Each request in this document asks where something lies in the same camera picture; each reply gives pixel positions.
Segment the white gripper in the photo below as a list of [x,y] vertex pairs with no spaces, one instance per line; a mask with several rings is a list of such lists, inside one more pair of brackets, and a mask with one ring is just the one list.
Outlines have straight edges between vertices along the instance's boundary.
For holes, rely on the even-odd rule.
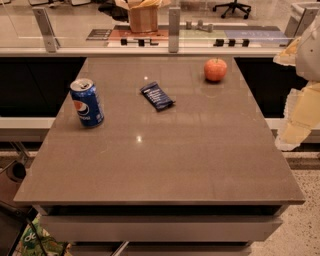
[[277,131],[276,147],[281,151],[291,151],[320,124],[320,14],[301,38],[295,38],[273,58],[273,62],[283,66],[296,64],[297,75],[309,81],[301,90],[290,90],[284,118]]

